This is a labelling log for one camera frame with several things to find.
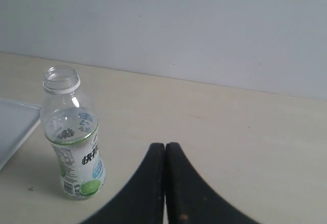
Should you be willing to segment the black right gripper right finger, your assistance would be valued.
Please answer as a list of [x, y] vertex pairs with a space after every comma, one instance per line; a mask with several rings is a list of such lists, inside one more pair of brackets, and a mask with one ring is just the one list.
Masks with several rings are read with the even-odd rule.
[[257, 223], [217, 194], [177, 142], [166, 145], [168, 223]]

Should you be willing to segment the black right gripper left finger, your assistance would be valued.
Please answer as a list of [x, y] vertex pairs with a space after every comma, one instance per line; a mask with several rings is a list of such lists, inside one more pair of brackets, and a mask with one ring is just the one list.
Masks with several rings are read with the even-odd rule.
[[165, 146], [152, 143], [126, 185], [83, 223], [163, 223]]

